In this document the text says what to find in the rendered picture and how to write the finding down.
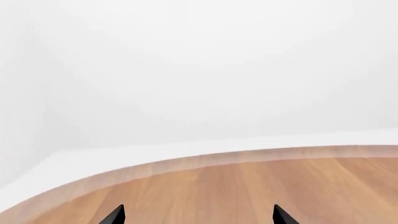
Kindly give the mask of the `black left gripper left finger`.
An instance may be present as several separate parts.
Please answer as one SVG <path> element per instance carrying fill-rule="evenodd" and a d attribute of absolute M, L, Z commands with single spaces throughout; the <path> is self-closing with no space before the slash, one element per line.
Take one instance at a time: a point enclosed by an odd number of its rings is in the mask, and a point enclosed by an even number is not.
<path fill-rule="evenodd" d="M 121 204 L 116 207 L 110 214 L 108 214 L 99 224 L 124 224 L 125 222 L 125 211 L 124 205 Z"/>

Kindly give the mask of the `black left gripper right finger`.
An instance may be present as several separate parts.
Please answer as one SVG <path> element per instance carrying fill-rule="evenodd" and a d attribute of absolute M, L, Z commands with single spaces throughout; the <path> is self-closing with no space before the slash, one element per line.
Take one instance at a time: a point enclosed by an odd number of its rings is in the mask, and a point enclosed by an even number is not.
<path fill-rule="evenodd" d="M 278 204 L 274 205 L 272 219 L 274 224 L 300 224 Z"/>

